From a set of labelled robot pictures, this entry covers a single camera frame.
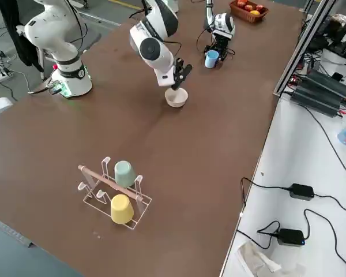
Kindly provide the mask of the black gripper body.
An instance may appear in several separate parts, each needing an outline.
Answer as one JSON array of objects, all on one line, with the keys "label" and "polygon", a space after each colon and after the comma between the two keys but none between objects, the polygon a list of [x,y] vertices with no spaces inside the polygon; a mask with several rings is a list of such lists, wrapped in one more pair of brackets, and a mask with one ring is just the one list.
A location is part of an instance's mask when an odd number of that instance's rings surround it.
[{"label": "black gripper body", "polygon": [[213,34],[212,39],[213,39],[212,47],[214,48],[226,48],[230,40],[227,36],[220,35],[220,34]]},{"label": "black gripper body", "polygon": [[184,60],[182,58],[176,58],[174,60],[174,82],[175,83],[183,79],[183,65],[184,65]]}]

